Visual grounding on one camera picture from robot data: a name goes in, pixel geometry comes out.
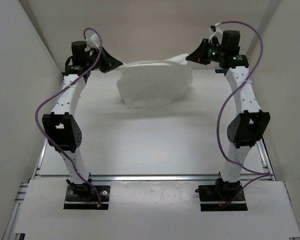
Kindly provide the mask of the white skirt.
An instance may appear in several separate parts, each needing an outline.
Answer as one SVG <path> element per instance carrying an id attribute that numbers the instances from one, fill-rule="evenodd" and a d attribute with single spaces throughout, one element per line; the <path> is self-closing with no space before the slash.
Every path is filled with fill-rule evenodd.
<path id="1" fill-rule="evenodd" d="M 154 108 L 183 97 L 193 82 L 188 53 L 164 60 L 125 63 L 116 86 L 128 109 Z"/>

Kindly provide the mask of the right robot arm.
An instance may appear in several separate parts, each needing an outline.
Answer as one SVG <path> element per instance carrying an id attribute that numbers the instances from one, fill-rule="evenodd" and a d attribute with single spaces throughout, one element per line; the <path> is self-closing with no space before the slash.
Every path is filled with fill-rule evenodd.
<path id="1" fill-rule="evenodd" d="M 202 202 L 222 201 L 225 205 L 244 199 L 241 171 L 250 150 L 258 142 L 269 122 L 270 113 L 262 110 L 256 100 L 248 59 L 240 54 L 240 32 L 226 30 L 221 41 L 213 35 L 204 38 L 199 47 L 186 57 L 187 61 L 201 65 L 216 62 L 231 87 L 227 101 L 234 99 L 236 116 L 227 127 L 228 152 L 221 150 L 225 164 L 213 185 L 200 185 L 197 189 Z"/>

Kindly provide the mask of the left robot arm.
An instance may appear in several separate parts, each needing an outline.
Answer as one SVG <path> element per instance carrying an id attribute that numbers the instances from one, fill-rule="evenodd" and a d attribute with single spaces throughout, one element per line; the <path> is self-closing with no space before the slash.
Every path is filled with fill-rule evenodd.
<path id="1" fill-rule="evenodd" d="M 65 62 L 63 87 L 50 113 L 42 116 L 49 145 L 62 157 L 69 173 L 66 180 L 70 192 L 82 201 L 100 201 L 100 194 L 91 180 L 80 152 L 82 131 L 75 114 L 80 95 L 93 70 L 112 71 L 122 62 L 112 57 L 96 40 L 74 41 L 72 55 Z"/>

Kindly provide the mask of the right blue corner label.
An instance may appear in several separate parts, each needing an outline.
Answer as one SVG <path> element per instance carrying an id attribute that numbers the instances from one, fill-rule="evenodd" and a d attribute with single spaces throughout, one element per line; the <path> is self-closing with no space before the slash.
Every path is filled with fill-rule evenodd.
<path id="1" fill-rule="evenodd" d="M 216 74 L 224 74 L 223 69 L 215 69 L 214 71 Z"/>

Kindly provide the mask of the aluminium frame rail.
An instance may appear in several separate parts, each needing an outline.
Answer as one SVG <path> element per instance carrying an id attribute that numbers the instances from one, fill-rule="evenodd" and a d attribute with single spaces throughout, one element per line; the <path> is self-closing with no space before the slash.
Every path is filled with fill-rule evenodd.
<path id="1" fill-rule="evenodd" d="M 241 180 L 248 181 L 255 179 L 257 176 L 252 174 L 241 175 Z M 67 179 L 66 175 L 41 175 L 36 174 L 33 179 L 48 179 L 48 178 L 61 178 Z M 218 178 L 217 174 L 169 174 L 169 175 L 92 175 L 92 180 L 96 182 L 108 181 L 214 181 Z"/>

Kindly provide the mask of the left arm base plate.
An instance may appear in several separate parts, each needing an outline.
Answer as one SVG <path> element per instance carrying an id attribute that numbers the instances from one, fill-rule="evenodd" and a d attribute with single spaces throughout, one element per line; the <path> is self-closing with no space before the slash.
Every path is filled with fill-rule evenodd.
<path id="1" fill-rule="evenodd" d="M 65 210 L 108 210 L 111 186 L 95 185 L 94 187 L 97 189 L 100 198 L 86 183 L 74 184 L 67 180 L 63 208 Z"/>

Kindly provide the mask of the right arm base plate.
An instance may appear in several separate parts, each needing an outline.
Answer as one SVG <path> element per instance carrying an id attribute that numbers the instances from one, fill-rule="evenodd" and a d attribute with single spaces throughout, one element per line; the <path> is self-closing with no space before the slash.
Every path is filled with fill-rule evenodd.
<path id="1" fill-rule="evenodd" d="M 242 190 L 238 186 L 199 185 L 195 190 L 199 196 L 201 212 L 242 212 L 247 211 L 247 203 Z"/>

